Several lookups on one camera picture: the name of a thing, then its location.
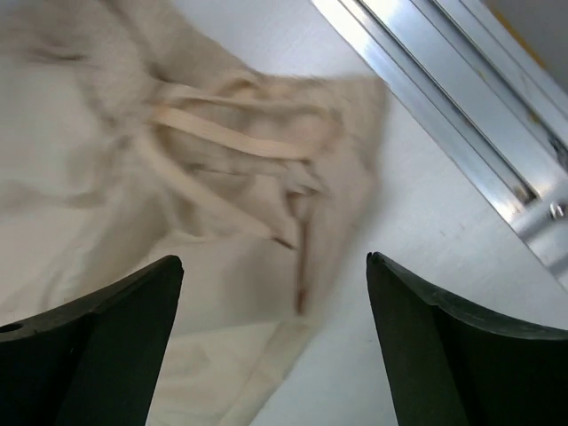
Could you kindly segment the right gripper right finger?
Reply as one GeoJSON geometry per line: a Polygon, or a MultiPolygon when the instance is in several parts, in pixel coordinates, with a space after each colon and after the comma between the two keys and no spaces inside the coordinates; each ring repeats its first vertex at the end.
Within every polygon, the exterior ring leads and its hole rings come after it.
{"type": "Polygon", "coordinates": [[[489,310],[379,252],[367,289],[400,425],[565,425],[567,333],[489,310]]]}

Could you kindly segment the beige trousers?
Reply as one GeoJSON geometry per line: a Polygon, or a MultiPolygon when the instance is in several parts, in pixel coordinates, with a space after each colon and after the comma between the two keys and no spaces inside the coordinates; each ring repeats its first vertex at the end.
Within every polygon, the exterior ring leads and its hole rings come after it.
{"type": "Polygon", "coordinates": [[[169,1],[1,10],[1,320],[185,263],[151,425],[248,425],[321,324],[387,84],[264,74],[169,1]]]}

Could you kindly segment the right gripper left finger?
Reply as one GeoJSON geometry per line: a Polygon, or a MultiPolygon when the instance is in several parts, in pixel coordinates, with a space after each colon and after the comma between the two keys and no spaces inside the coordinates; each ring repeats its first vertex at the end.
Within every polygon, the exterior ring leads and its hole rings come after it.
{"type": "Polygon", "coordinates": [[[166,256],[1,328],[3,425],[146,423],[184,269],[166,256]]]}

